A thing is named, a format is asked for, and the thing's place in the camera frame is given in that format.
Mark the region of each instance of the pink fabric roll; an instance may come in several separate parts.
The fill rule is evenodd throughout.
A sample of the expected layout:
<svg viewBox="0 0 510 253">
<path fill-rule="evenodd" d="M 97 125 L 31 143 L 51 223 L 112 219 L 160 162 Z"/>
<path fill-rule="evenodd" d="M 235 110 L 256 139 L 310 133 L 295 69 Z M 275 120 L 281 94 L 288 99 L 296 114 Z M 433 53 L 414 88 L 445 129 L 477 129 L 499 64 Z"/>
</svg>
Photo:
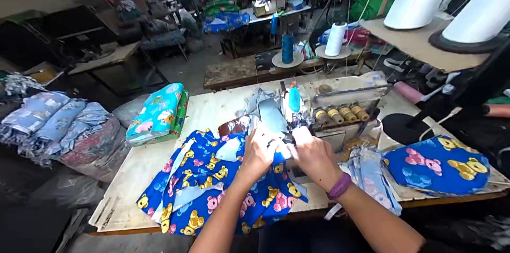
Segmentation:
<svg viewBox="0 0 510 253">
<path fill-rule="evenodd" d="M 407 83 L 403 81 L 396 82 L 393 85 L 393 88 L 403 95 L 407 100 L 411 101 L 412 103 L 416 104 L 417 102 L 421 101 L 421 98 L 423 97 L 423 94 L 415 90 L 414 88 L 410 87 Z"/>
</svg>

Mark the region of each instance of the light blue fabric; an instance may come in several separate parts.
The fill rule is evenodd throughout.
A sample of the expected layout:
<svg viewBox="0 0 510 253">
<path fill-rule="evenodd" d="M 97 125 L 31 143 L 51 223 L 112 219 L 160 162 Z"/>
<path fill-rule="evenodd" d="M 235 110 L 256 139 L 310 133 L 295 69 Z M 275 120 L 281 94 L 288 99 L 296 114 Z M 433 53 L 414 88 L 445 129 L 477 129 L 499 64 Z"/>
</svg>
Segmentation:
<svg viewBox="0 0 510 253">
<path fill-rule="evenodd" d="M 143 143 L 169 134 L 182 89 L 181 83 L 172 83 L 150 94 L 127 129 L 126 140 L 130 143 Z"/>
<path fill-rule="evenodd" d="M 402 206 L 393 196 L 380 167 L 381 155 L 375 146 L 360 146 L 351 151 L 349 171 L 353 182 L 382 206 L 400 216 Z"/>
</svg>

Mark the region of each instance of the table surface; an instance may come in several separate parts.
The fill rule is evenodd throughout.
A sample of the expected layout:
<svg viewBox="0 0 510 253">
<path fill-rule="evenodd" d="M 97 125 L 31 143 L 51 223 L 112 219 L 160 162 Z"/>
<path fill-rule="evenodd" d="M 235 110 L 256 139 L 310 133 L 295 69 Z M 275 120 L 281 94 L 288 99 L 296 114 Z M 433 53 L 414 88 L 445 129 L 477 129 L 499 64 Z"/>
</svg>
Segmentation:
<svg viewBox="0 0 510 253">
<path fill-rule="evenodd" d="M 357 58 L 361 51 L 362 48 L 354 49 L 347 59 Z M 301 72 L 301 70 L 308 72 L 313 70 L 314 67 L 319 67 L 323 64 L 323 60 L 315 58 L 303 61 L 299 66 L 292 68 L 274 67 L 271 72 L 270 70 L 257 71 L 255 55 L 250 55 L 207 66 L 206 74 L 203 78 L 203 88 L 220 90 L 227 87 L 247 86 L 254 83 L 287 78 L 289 74 Z"/>
<path fill-rule="evenodd" d="M 440 17 L 434 17 L 432 22 L 423 28 L 400 31 L 386 28 L 383 21 L 384 19 L 363 21 L 361 26 L 402 52 L 445 73 L 479 66 L 488 57 L 488 54 L 457 54 L 433 47 L 428 42 L 430 35 L 450 24 L 450 21 Z"/>
<path fill-rule="evenodd" d="M 336 73 L 337 71 L 328 76 L 328 78 L 335 78 L 336 76 L 334 76 L 334 74 Z M 319 74 L 296 77 L 299 84 L 316 82 L 323 79 L 324 76 Z M 292 80 L 293 78 L 289 78 L 284 81 L 286 84 L 290 84 Z M 89 220 L 89 224 L 97 227 L 98 235 L 160 231 L 160 227 L 150 220 L 144 212 L 138 209 L 135 203 L 140 197 L 140 194 L 156 176 L 157 172 L 162 169 L 171 157 L 175 149 L 196 129 L 209 128 L 215 136 L 218 136 L 218 126 L 236 117 L 235 111 L 244 108 L 244 99 L 250 97 L 256 87 L 275 90 L 279 87 L 279 83 L 280 81 L 276 80 L 257 85 L 238 87 L 218 93 L 208 93 L 190 97 L 187 112 L 188 117 L 182 129 L 180 139 L 132 148 L 117 175 L 108 187 L 102 201 L 95 209 L 94 214 Z M 415 115 L 420 111 L 416 106 L 410 104 L 393 91 L 388 93 L 381 100 L 380 108 L 381 113 L 378 117 L 379 119 L 390 113 L 408 113 Z M 452 136 L 431 118 L 427 117 L 424 121 L 433 126 L 436 134 Z M 398 146 L 398 143 L 385 138 L 384 134 L 380 138 L 380 149 L 391 149 L 395 146 Z M 505 178 L 494 168 L 491 168 L 490 180 L 510 183 L 510 180 Z M 437 198 L 425 195 L 411 188 L 399 186 L 391 182 L 391 180 L 390 183 L 395 197 L 404 207 L 491 199 L 505 196 L 506 190 L 510 188 L 510 185 L 489 184 L 485 191 L 475 195 L 456 198 Z M 291 213 L 327 209 L 332 206 L 326 193 L 316 184 L 307 183 L 303 185 L 307 188 L 309 202 L 306 204 L 302 201 L 297 201 L 294 207 L 292 207 Z"/>
<path fill-rule="evenodd" d="M 296 13 L 299 13 L 299 12 L 303 12 L 303 11 L 309 10 L 311 8 L 312 7 L 310 7 L 310 6 L 304 6 L 303 9 L 286 11 L 284 15 L 296 14 Z M 250 15 L 250 22 L 249 22 L 250 24 L 258 23 L 258 22 L 262 22 L 262 21 L 268 21 L 268 20 L 271 20 L 273 18 L 273 15 L 262 16 L 262 17 L 255 16 L 255 14 L 253 13 L 253 8 L 252 7 L 246 8 L 246 9 L 242 9 L 240 11 L 240 13 L 241 14 L 248 13 Z"/>
<path fill-rule="evenodd" d="M 104 65 L 117 64 L 119 62 L 123 62 L 127 60 L 137 50 L 137 48 L 140 47 L 141 43 L 142 43 L 141 41 L 137 41 L 136 43 L 117 47 L 115 48 L 115 52 L 104 58 L 100 58 L 89 62 L 78 63 L 77 66 L 68 73 L 68 75 L 75 75 L 82 72 L 90 71 L 98 67 L 102 67 Z"/>
</svg>

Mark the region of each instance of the stack of cut fabric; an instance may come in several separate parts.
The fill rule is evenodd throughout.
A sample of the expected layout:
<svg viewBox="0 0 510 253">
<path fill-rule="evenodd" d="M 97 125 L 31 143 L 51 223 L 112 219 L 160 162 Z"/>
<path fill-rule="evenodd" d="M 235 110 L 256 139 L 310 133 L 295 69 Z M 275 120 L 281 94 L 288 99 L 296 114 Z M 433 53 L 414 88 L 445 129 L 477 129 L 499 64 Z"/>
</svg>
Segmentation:
<svg viewBox="0 0 510 253">
<path fill-rule="evenodd" d="M 132 146 L 177 139 L 188 107 L 189 93 L 181 83 L 172 83 L 154 92 L 132 120 L 126 140 Z"/>
</svg>

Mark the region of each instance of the worktable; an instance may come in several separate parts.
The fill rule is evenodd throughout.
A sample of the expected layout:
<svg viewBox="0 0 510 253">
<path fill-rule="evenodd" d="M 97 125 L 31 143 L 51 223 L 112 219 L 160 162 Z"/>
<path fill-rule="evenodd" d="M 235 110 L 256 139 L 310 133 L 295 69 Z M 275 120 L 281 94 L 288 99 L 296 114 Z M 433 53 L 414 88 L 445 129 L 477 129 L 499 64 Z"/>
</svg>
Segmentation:
<svg viewBox="0 0 510 253">
<path fill-rule="evenodd" d="M 337 72 L 329 75 L 328 78 L 338 77 L 335 76 L 338 74 Z M 305 82 L 315 83 L 322 79 L 325 79 L 325 77 L 319 74 L 296 77 L 298 84 Z M 290 84 L 292 80 L 294 79 L 289 78 L 284 81 L 286 84 Z M 280 87 L 279 83 L 279 80 L 270 81 L 218 93 L 190 97 L 187 118 L 180 139 L 131 149 L 108 187 L 102 201 L 89 220 L 89 224 L 97 227 L 97 233 L 93 234 L 117 235 L 159 232 L 161 230 L 160 226 L 150 220 L 150 217 L 142 212 L 135 203 L 176 148 L 196 129 L 209 128 L 215 136 L 218 136 L 218 126 L 236 117 L 235 111 L 245 107 L 244 99 L 250 97 L 256 87 L 275 90 Z M 416 106 L 407 102 L 394 91 L 383 97 L 379 105 L 381 112 L 378 119 L 391 113 L 415 115 L 420 111 Z M 425 118 L 424 122 L 433 126 L 435 134 L 445 134 L 452 137 L 449 132 L 431 118 Z M 397 146 L 399 146 L 398 143 L 386 138 L 384 133 L 381 134 L 379 149 L 392 149 Z M 510 189 L 510 180 L 492 167 L 490 181 L 503 184 L 491 183 L 488 184 L 486 190 L 480 193 L 455 198 L 439 198 L 425 195 L 411 188 L 399 186 L 392 182 L 391 179 L 388 178 L 392 186 L 392 192 L 395 194 L 397 201 L 405 208 L 497 198 L 505 196 L 507 190 Z M 327 210 L 334 205 L 328 199 L 325 191 L 320 189 L 315 183 L 305 183 L 302 185 L 307 188 L 309 202 L 306 204 L 300 200 L 297 201 L 290 210 L 288 215 L 290 218 L 296 218 L 299 214 L 306 214 L 305 212 L 310 210 L 321 213 L 322 211 L 319 210 Z"/>
<path fill-rule="evenodd" d="M 347 60 L 352 61 L 358 58 L 361 51 L 362 48 L 353 50 L 352 54 L 347 57 Z M 338 62 L 341 62 L 343 65 L 345 59 L 338 60 Z M 296 73 L 301 74 L 302 71 L 313 72 L 314 70 L 319 70 L 324 63 L 324 59 L 315 58 L 303 61 L 299 66 L 292 68 L 273 67 L 271 70 L 257 70 L 255 55 L 240 57 L 207 66 L 206 74 L 203 78 L 203 88 L 220 91 L 230 87 L 241 87 L 259 82 L 288 78 L 296 75 Z"/>
</svg>

